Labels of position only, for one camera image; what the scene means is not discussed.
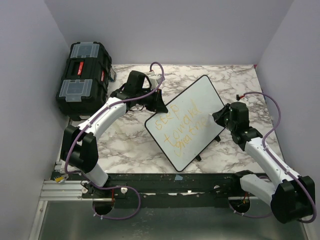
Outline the black framed whiteboard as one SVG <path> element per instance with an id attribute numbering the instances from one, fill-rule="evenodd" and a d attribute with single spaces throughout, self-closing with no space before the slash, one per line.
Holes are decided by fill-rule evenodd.
<path id="1" fill-rule="evenodd" d="M 182 172 L 224 130 L 209 118 L 224 103 L 207 75 L 201 76 L 155 113 L 144 126 L 174 169 Z"/>

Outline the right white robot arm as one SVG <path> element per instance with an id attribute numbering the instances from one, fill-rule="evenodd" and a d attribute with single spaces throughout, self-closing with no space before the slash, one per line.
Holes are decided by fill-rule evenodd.
<path id="1" fill-rule="evenodd" d="M 280 223 L 317 217 L 315 183 L 309 176 L 301 176 L 283 162 L 266 144 L 266 138 L 250 126 L 249 109 L 242 102 L 226 104 L 212 114 L 216 124 L 230 131 L 232 140 L 264 170 L 269 181 L 244 170 L 235 173 L 230 191 L 241 196 L 253 194 L 271 208 Z"/>

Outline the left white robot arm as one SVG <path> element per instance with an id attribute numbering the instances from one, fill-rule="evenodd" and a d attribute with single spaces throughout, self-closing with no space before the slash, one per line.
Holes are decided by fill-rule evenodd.
<path id="1" fill-rule="evenodd" d="M 106 103 L 89 119 L 78 126 L 68 125 L 63 133 L 60 159 L 65 167 L 76 168 L 76 173 L 83 174 L 94 184 L 93 191 L 101 198 L 107 197 L 111 185 L 109 176 L 98 163 L 97 142 L 102 134 L 118 118 L 129 112 L 136 105 L 141 105 L 150 112 L 167 113 L 162 99 L 160 85 L 165 80 L 164 74 L 131 71 L 127 81 L 114 90 Z"/>

